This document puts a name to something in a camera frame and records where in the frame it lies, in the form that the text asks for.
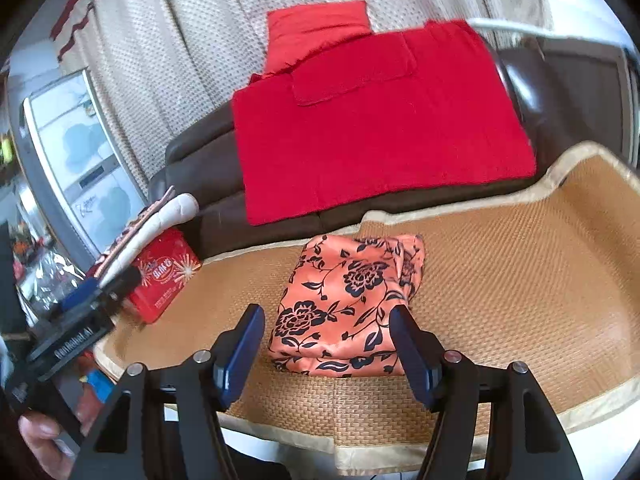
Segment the person's left hand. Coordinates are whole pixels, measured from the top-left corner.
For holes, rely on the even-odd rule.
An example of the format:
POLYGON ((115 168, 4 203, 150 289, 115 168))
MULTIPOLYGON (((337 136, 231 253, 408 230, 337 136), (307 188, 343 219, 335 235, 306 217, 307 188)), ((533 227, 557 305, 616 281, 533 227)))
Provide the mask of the person's left hand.
MULTIPOLYGON (((83 384, 75 412, 81 422, 83 434, 88 434, 102 406, 103 403, 96 397, 93 388, 83 384)), ((75 460, 63 453, 55 443, 61 433, 61 426, 56 420, 30 411, 18 419, 18 430, 46 474, 58 480, 65 480, 70 476, 75 460)))

